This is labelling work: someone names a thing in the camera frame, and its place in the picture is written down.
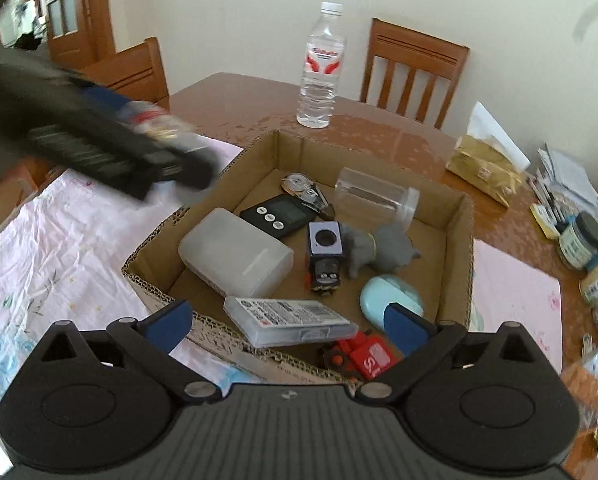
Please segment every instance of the wooden door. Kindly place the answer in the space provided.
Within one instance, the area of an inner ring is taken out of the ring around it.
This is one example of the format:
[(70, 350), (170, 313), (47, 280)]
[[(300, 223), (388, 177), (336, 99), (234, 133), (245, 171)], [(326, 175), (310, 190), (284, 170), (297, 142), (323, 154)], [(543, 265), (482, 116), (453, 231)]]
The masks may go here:
[(84, 0), (42, 0), (42, 6), (52, 61), (79, 69), (98, 60)]

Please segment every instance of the digital display screen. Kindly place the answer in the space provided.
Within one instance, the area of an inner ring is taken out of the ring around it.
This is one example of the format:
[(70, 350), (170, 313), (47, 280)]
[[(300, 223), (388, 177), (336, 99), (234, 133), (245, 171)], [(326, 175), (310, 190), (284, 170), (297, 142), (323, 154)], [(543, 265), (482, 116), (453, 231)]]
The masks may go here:
[(270, 204), (269, 209), (273, 215), (283, 219), (287, 224), (294, 224), (307, 215), (305, 211), (294, 205), (290, 200), (280, 200)]

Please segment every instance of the chair backrest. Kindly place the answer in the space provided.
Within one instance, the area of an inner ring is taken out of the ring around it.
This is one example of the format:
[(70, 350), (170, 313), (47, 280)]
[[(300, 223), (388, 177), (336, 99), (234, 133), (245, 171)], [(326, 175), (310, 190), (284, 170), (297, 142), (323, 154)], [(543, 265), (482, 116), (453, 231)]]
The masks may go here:
[(157, 38), (148, 38), (137, 46), (85, 67), (81, 72), (95, 83), (133, 101), (156, 103), (168, 97)]
[(362, 103), (365, 103), (367, 100), (375, 56), (382, 57), (388, 61), (383, 85), (381, 86), (381, 93), (377, 102), (379, 108), (385, 109), (388, 104), (390, 88), (393, 84), (395, 64), (400, 63), (409, 67), (406, 83), (399, 99), (399, 105), (397, 106), (397, 113), (399, 115), (406, 113), (417, 70), (429, 73), (428, 82), (426, 83), (426, 88), (421, 96), (421, 103), (415, 115), (415, 119), (420, 123), (426, 120), (430, 98), (435, 89), (437, 78), (449, 79), (450, 84), (439, 110), (437, 120), (435, 121), (435, 128), (441, 128), (469, 52), (470, 49), (466, 46), (439, 40), (439, 38), (429, 36), (428, 34), (373, 18), (368, 54), (365, 60), (364, 83), (361, 88), (361, 97), (359, 100)]

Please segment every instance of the black circular hole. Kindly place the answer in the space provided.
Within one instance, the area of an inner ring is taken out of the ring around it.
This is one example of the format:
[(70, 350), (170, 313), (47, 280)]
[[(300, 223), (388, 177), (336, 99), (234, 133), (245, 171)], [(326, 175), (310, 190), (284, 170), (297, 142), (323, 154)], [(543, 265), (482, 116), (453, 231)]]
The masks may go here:
[(337, 235), (332, 231), (322, 229), (321, 231), (317, 232), (316, 235), (314, 235), (314, 239), (319, 245), (323, 247), (330, 247), (337, 241)]

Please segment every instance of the red toy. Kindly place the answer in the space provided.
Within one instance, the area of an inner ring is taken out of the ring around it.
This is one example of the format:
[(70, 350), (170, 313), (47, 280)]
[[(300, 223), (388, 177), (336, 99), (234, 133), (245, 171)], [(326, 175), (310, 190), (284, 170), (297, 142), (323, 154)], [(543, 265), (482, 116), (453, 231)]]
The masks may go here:
[(357, 332), (352, 339), (342, 339), (323, 354), (326, 368), (348, 379), (372, 380), (397, 363), (390, 348), (378, 335)]

